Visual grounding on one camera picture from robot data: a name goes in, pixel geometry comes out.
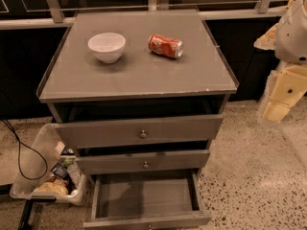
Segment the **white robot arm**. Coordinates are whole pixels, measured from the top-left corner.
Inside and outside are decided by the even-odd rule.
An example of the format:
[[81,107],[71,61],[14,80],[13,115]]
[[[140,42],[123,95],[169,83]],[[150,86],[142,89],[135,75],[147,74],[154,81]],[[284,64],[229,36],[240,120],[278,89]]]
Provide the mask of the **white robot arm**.
[[280,122],[307,92],[307,0],[290,0],[279,22],[253,44],[261,50],[274,50],[284,64],[271,73],[275,77],[262,117]]

